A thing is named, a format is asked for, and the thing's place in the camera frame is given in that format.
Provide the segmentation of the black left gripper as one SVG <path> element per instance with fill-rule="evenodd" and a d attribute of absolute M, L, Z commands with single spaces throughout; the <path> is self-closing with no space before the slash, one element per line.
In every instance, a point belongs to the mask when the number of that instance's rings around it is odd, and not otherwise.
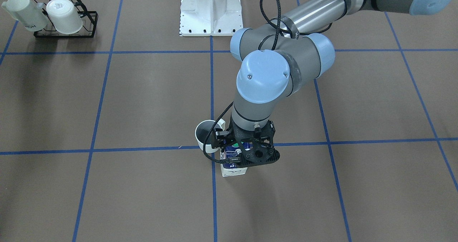
<path fill-rule="evenodd" d="M 271 164 L 280 158 L 280 153 L 274 148 L 273 136 L 275 127 L 272 121 L 267 121 L 263 128 L 255 128 L 255 131 L 248 131 L 238 127 L 235 121 L 230 119 L 228 129 L 211 128 L 209 135 L 209 153 L 226 148 L 235 143 L 249 143 L 249 150 L 242 150 L 239 157 L 233 158 L 239 162 L 239 167 L 254 167 L 262 164 Z"/>

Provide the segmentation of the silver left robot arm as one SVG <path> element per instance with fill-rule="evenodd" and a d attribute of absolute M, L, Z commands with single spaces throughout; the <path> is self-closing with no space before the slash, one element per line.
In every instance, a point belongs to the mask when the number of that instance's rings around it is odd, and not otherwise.
<path fill-rule="evenodd" d="M 242 65 L 236 77 L 229 127 L 213 124 L 202 151 L 212 162 L 238 168 L 276 162 L 270 116 L 284 98 L 322 76 L 334 63 L 332 42 L 323 35 L 332 23 L 361 10 L 432 15 L 452 0 L 310 0 L 282 14 L 279 0 L 260 0 L 266 24 L 238 30 L 230 41 Z"/>

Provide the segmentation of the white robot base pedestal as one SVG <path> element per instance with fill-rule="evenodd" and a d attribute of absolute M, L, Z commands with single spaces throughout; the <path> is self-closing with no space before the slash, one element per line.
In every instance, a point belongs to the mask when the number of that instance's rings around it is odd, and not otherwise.
<path fill-rule="evenodd" d="M 181 36 L 232 36 L 242 28 L 241 0 L 181 0 Z"/>

